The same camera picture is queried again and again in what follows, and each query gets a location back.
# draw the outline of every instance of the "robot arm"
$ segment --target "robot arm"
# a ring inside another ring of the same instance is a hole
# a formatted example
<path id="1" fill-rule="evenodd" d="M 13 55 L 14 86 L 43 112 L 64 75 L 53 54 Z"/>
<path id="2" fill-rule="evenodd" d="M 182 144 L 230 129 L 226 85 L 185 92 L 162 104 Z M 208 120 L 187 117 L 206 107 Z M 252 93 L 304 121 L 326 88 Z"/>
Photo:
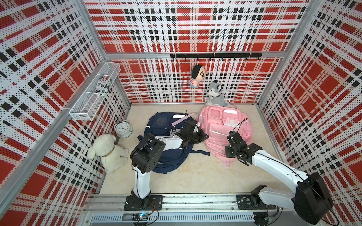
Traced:
<path id="1" fill-rule="evenodd" d="M 317 173 L 308 175 L 292 168 L 269 155 L 256 144 L 247 145 L 240 134 L 230 131 L 227 136 L 230 146 L 225 147 L 226 157 L 236 157 L 248 166 L 254 164 L 283 182 L 290 191 L 282 191 L 259 185 L 252 191 L 252 201 L 272 204 L 295 210 L 306 222 L 317 224 L 332 208 L 333 202 L 328 189 Z"/>
<path id="2" fill-rule="evenodd" d="M 182 148 L 189 142 L 198 144 L 209 136 L 199 129 L 195 121 L 187 121 L 185 126 L 174 135 L 154 136 L 151 133 L 139 142 L 131 153 L 132 169 L 135 171 L 135 188 L 132 190 L 139 201 L 149 197 L 150 173 L 156 167 L 163 151 Z"/>

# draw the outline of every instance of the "gray plush dog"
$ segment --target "gray plush dog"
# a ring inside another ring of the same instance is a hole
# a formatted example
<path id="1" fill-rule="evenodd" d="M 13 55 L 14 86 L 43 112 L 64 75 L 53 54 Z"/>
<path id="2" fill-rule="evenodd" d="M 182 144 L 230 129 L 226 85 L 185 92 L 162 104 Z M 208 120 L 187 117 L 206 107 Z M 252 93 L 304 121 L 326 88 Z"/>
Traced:
<path id="1" fill-rule="evenodd" d="M 218 83 L 217 80 L 214 80 L 209 88 L 207 89 L 207 102 L 206 105 L 215 105 L 215 106 L 227 106 L 228 103 L 225 102 L 224 96 L 221 94 L 222 86 Z"/>

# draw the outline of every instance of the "wire basket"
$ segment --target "wire basket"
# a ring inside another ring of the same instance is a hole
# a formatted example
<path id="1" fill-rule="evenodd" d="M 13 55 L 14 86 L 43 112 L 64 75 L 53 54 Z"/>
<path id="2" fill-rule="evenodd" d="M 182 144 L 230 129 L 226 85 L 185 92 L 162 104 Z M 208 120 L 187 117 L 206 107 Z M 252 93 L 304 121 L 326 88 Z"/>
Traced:
<path id="1" fill-rule="evenodd" d="M 70 110 L 71 117 L 92 121 L 120 71 L 118 63 L 106 62 Z"/>

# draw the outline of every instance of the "stuffed dog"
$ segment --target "stuffed dog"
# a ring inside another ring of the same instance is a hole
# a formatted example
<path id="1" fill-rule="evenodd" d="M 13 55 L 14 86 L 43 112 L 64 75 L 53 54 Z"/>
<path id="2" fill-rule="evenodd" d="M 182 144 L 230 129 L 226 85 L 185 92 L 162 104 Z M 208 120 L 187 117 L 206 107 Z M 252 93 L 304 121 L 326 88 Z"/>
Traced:
<path id="1" fill-rule="evenodd" d="M 107 173 L 123 166 L 128 158 L 128 149 L 123 149 L 114 144 L 116 138 L 111 134 L 100 135 L 88 149 L 87 158 L 93 159 L 96 155 L 101 156 L 101 162 Z"/>
<path id="2" fill-rule="evenodd" d="M 224 95 L 221 94 L 222 86 L 218 83 L 217 80 L 214 80 L 209 88 L 207 89 L 207 102 L 206 105 L 215 105 L 215 106 L 227 106 L 228 103 L 225 102 Z"/>

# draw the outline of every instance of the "bear collar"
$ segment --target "bear collar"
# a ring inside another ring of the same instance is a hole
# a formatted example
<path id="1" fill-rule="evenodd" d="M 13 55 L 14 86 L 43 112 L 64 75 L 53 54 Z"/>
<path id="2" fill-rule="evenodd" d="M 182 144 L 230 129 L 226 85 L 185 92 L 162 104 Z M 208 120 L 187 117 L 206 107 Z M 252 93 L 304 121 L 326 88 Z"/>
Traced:
<path id="1" fill-rule="evenodd" d="M 110 153 L 108 153 L 108 154 L 106 154 L 106 155 L 104 155 L 104 156 L 102 156 L 102 157 L 107 157 L 107 156 L 109 156 L 109 155 L 113 152 L 113 150 L 114 150 L 114 147 L 113 147 L 113 149 L 112 149 L 112 151 L 111 151 Z"/>

